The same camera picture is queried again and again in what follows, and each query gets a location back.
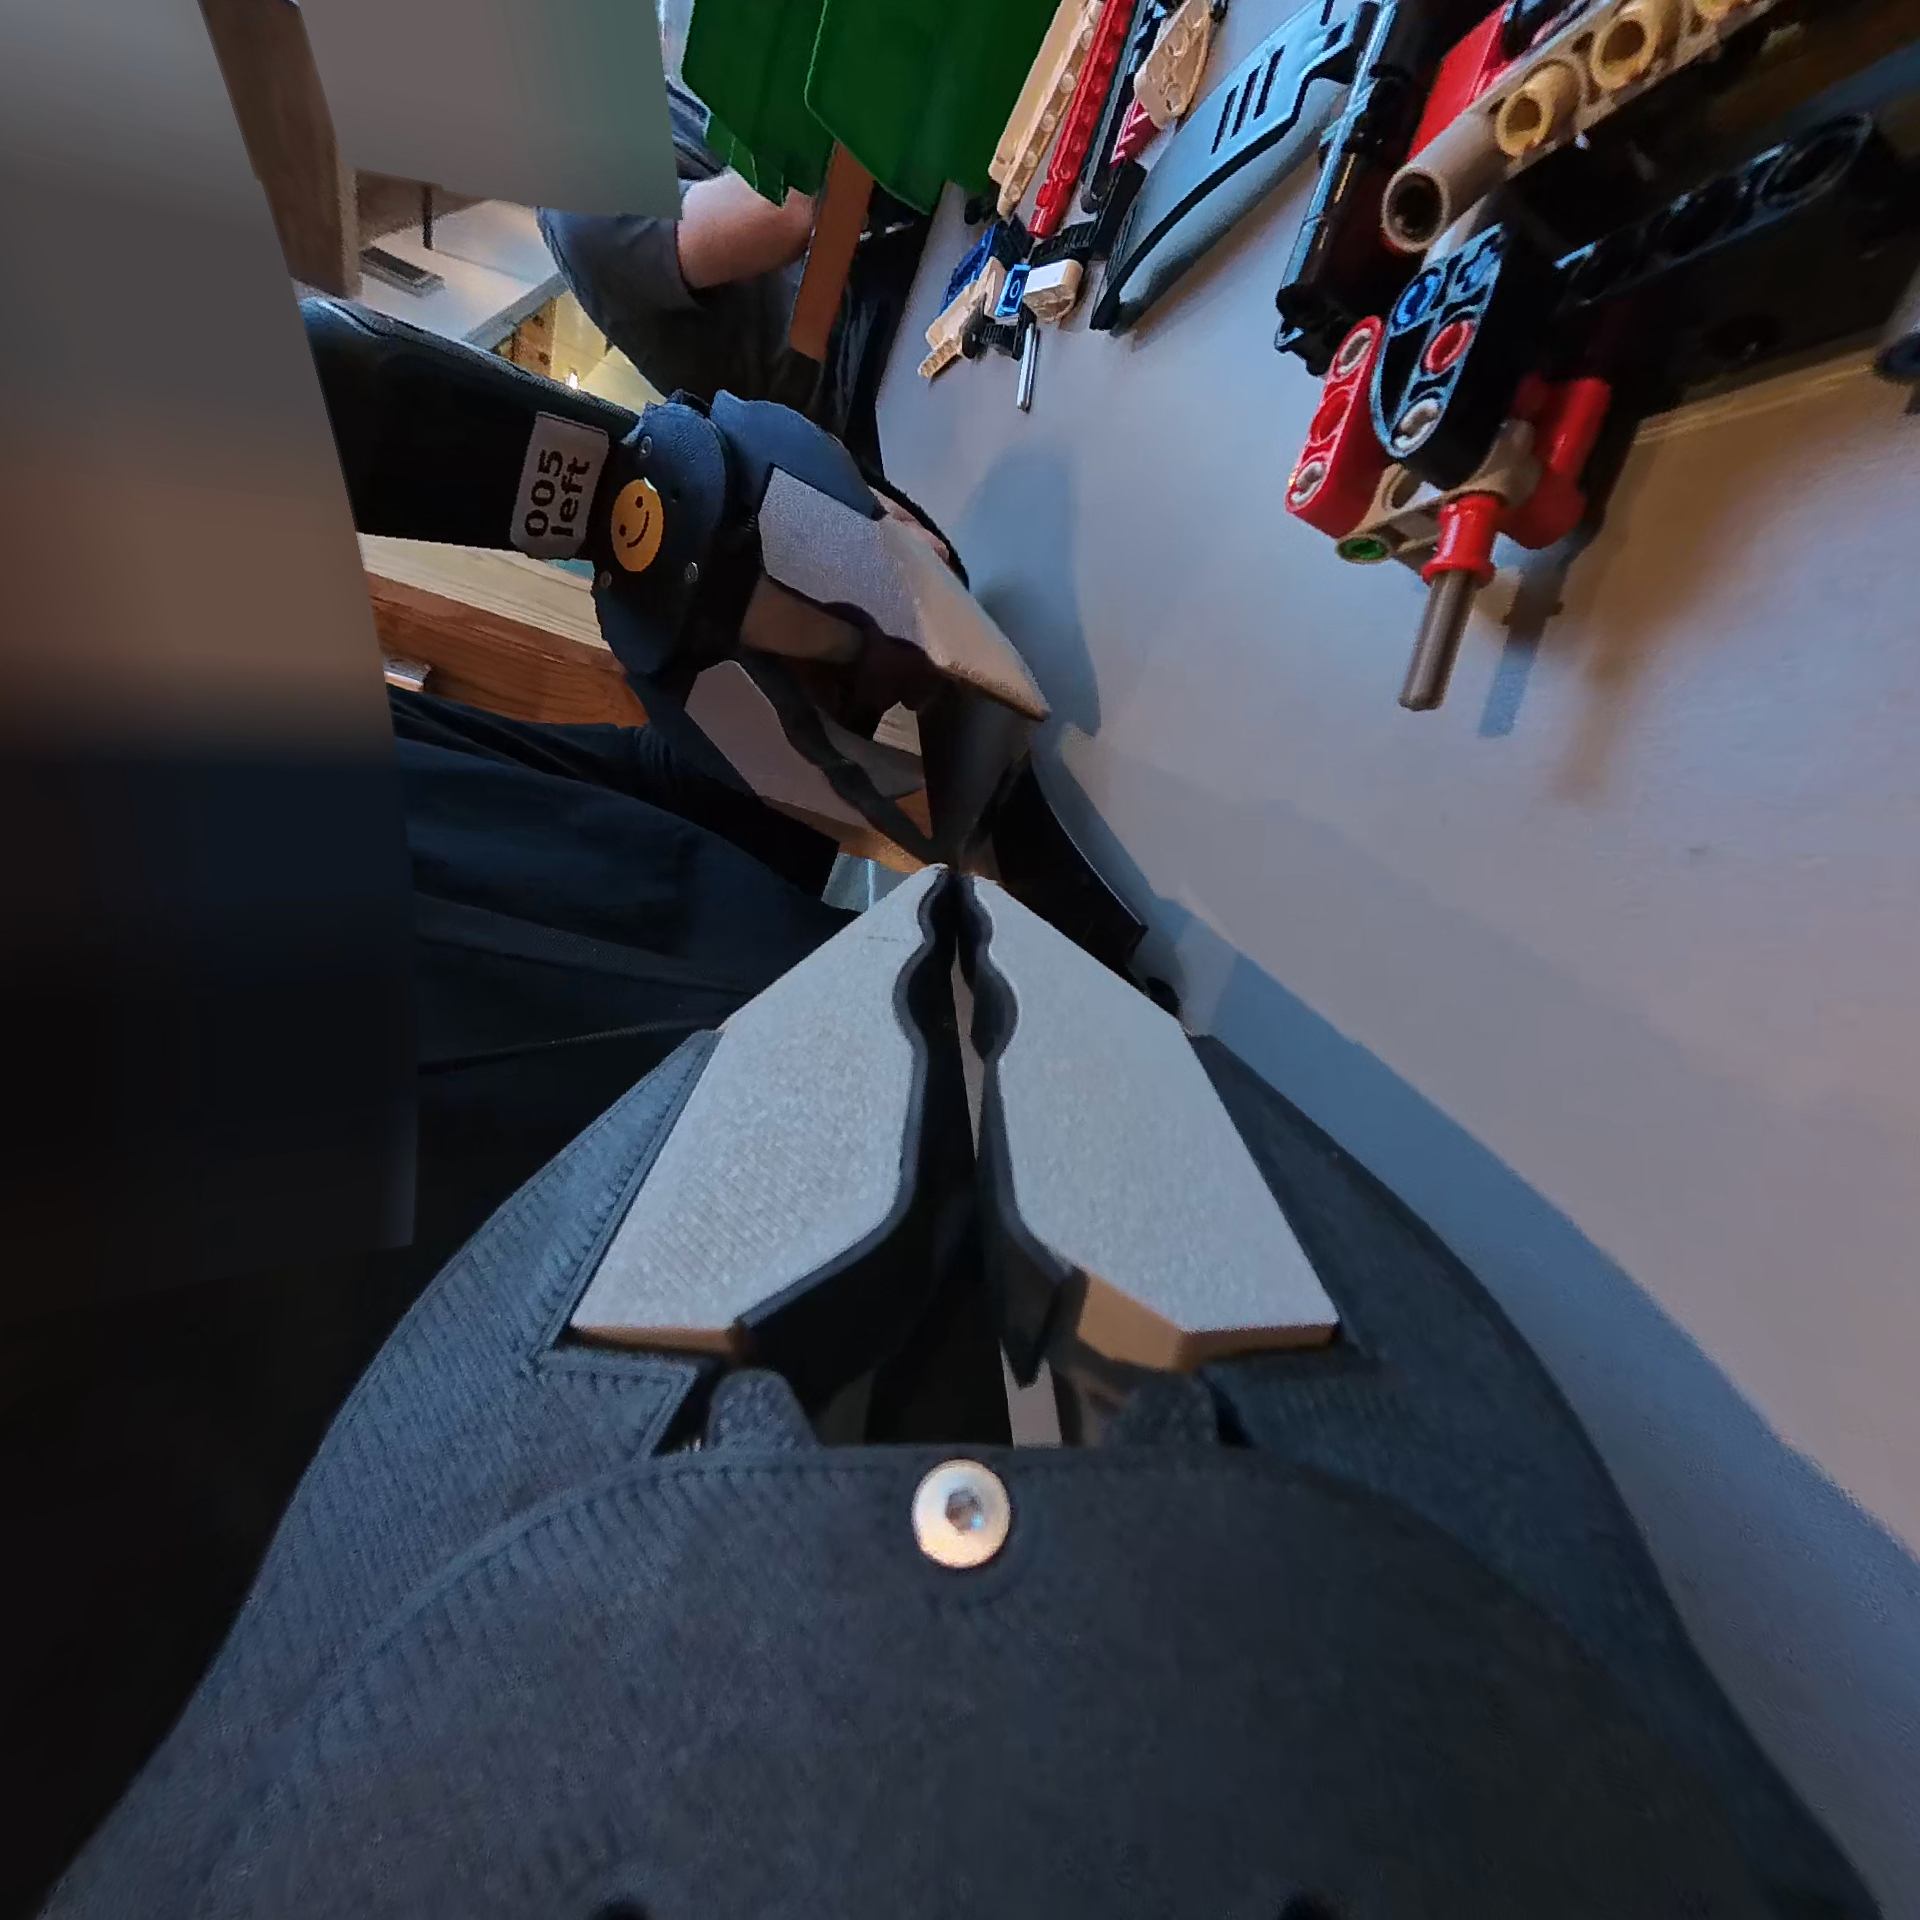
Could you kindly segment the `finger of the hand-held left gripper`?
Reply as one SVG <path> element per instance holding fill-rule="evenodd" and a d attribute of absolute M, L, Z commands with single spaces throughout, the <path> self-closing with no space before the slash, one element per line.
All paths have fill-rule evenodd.
<path fill-rule="evenodd" d="M 774 466 L 755 526 L 772 588 L 911 647 L 948 683 L 1029 722 L 1048 717 L 1019 647 L 901 518 L 868 517 Z"/>
<path fill-rule="evenodd" d="M 900 836 L 877 829 L 850 799 L 840 797 L 828 772 L 793 744 L 772 702 L 739 661 L 708 665 L 695 682 L 683 709 L 763 803 L 833 836 L 840 845 L 900 842 Z M 840 754 L 900 811 L 907 830 L 926 837 L 931 823 L 916 720 L 904 706 L 895 706 L 881 717 L 877 739 L 862 739 L 831 722 L 822 730 Z"/>

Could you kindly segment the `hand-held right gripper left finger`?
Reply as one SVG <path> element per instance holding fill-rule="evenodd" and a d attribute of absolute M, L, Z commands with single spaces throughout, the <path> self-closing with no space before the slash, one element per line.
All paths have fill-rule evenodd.
<path fill-rule="evenodd" d="M 570 1319 L 683 1355 L 885 1355 L 962 1192 L 955 874 L 921 869 L 729 1015 Z"/>

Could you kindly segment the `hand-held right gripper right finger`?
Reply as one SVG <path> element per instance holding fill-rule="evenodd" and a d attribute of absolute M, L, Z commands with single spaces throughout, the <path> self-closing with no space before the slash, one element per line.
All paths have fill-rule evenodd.
<path fill-rule="evenodd" d="M 1005 1367 L 1096 1443 L 1157 1378 L 1318 1352 L 1337 1307 L 1182 1022 L 966 879 L 978 1196 Z"/>

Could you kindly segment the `wooden beam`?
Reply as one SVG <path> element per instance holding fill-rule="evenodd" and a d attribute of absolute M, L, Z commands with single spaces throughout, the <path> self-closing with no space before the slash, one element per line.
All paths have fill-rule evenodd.
<path fill-rule="evenodd" d="M 503 774 L 520 808 L 567 817 L 563 840 L 706 836 L 809 894 L 844 851 L 877 859 L 885 875 L 925 863 L 879 829 L 769 806 L 691 769 L 587 632 L 586 579 L 398 537 L 359 537 L 359 554 L 399 741 Z"/>

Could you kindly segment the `pile of toy building pieces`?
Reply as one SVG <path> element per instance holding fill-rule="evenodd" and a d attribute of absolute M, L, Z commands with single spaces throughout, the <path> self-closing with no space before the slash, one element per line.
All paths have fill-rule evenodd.
<path fill-rule="evenodd" d="M 1085 298 L 1144 176 L 1144 152 L 1196 104 L 1226 2 L 1067 2 L 1021 83 L 971 205 L 981 237 L 925 330 L 925 383 L 960 361 L 1019 364 L 1029 408 L 1044 330 Z"/>

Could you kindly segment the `green plastic bin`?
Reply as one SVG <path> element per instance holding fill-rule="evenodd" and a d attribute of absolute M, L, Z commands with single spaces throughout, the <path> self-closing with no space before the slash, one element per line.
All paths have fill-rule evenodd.
<path fill-rule="evenodd" d="M 845 150 L 881 189 L 934 210 L 972 194 L 1052 24 L 1052 2 L 698 2 L 681 79 L 708 150 L 774 203 L 822 186 Z"/>

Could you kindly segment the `partly built toy car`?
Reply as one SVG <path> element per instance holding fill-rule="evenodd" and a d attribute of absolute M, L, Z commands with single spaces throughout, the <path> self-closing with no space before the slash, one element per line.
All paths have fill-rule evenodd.
<path fill-rule="evenodd" d="M 1440 706 L 1499 547 L 1584 547 L 1656 412 L 1869 343 L 1915 412 L 1915 4 L 1377 4 L 1273 294 L 1287 514 L 1419 571 Z"/>

